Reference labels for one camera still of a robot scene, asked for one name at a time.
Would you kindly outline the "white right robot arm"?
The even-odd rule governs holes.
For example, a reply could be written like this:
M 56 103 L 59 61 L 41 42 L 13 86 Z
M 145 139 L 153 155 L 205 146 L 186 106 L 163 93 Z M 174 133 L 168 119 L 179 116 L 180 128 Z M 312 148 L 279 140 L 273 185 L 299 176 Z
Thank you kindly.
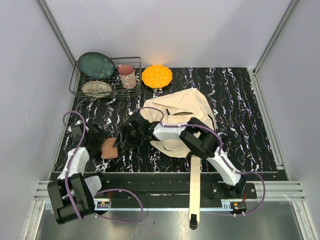
M 133 149 L 142 141 L 160 143 L 177 140 L 187 147 L 182 156 L 207 160 L 221 175 L 228 195 L 239 198 L 245 192 L 246 178 L 228 159 L 222 150 L 222 140 L 211 128 L 196 117 L 183 123 L 148 121 L 140 113 L 132 112 L 128 121 L 120 128 L 114 147 Z

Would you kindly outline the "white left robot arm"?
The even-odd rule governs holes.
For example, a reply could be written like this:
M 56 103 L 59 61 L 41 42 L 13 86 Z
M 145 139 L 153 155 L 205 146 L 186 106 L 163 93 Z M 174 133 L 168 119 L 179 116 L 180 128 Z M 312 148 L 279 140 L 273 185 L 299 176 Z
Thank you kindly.
M 84 218 L 95 212 L 94 197 L 103 198 L 108 193 L 108 186 L 101 173 L 84 177 L 89 159 L 102 154 L 101 146 L 106 140 L 106 134 L 96 123 L 88 123 L 85 128 L 80 147 L 77 145 L 83 134 L 83 123 L 79 120 L 68 128 L 72 142 L 67 147 L 66 164 L 57 179 L 47 185 L 53 214 L 60 225 L 78 219 L 70 198 L 73 198 L 80 217 Z

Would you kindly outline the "cream canvas backpack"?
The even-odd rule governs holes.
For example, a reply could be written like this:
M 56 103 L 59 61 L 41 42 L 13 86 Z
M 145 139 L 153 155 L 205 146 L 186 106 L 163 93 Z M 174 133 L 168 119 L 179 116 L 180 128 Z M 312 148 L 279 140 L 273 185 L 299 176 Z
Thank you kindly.
M 183 125 L 191 118 L 196 118 L 212 130 L 216 129 L 216 120 L 206 97 L 196 88 L 181 90 L 172 94 L 151 98 L 145 101 L 141 116 L 149 122 L 162 122 L 164 125 Z M 160 140 L 150 144 L 161 153 L 172 158 L 187 158 L 189 148 L 178 135 L 169 133 L 172 128 L 156 132 Z M 195 154 L 190 157 L 190 195 L 189 227 L 195 230 L 200 221 L 201 159 Z

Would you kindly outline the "salmon leather wallet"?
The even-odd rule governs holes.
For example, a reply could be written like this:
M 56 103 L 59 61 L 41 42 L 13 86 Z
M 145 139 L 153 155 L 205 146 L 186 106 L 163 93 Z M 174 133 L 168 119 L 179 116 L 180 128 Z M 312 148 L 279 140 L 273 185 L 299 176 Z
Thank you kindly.
M 115 159 L 118 157 L 118 147 L 113 147 L 116 142 L 115 137 L 107 138 L 101 146 L 101 158 L 103 160 Z

